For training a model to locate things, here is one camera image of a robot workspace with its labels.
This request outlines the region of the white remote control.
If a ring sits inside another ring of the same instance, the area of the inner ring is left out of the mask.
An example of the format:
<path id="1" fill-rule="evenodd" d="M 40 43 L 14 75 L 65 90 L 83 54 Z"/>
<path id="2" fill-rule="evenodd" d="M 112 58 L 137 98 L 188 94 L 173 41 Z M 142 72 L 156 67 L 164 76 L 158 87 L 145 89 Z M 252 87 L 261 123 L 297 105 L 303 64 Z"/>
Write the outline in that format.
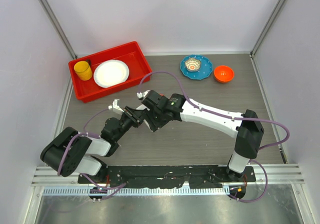
<path id="1" fill-rule="evenodd" d="M 147 107 L 145 105 L 140 105 L 136 108 L 136 110 L 145 110 Z"/>

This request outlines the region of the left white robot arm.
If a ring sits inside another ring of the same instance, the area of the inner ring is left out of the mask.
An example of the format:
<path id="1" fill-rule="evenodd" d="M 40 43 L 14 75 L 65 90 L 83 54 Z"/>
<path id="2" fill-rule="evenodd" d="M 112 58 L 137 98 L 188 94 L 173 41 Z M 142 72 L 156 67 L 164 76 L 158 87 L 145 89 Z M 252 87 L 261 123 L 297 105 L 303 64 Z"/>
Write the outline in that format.
<path id="1" fill-rule="evenodd" d="M 59 176 L 85 173 L 93 182 L 100 184 L 106 179 L 107 172 L 102 168 L 103 164 L 92 156 L 113 155 L 123 135 L 130 128 L 142 124 L 145 110 L 144 105 L 136 109 L 125 107 L 119 119 L 112 117 L 105 121 L 100 134 L 78 132 L 68 126 L 43 149 L 40 160 L 57 171 Z"/>

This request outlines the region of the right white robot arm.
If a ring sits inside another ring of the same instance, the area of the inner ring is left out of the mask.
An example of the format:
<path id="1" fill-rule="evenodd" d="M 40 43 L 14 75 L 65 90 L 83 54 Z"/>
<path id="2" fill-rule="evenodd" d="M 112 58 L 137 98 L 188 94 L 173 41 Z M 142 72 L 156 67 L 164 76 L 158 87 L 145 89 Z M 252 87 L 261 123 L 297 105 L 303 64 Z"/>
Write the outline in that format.
<path id="1" fill-rule="evenodd" d="M 258 155 L 265 130 L 252 110 L 245 113 L 224 111 L 182 94 L 174 93 L 167 98 L 154 90 L 139 92 L 137 97 L 145 107 L 145 122 L 153 132 L 170 121 L 180 121 L 200 124 L 234 138 L 234 151 L 225 170 L 230 181 L 242 178 L 246 165 Z"/>

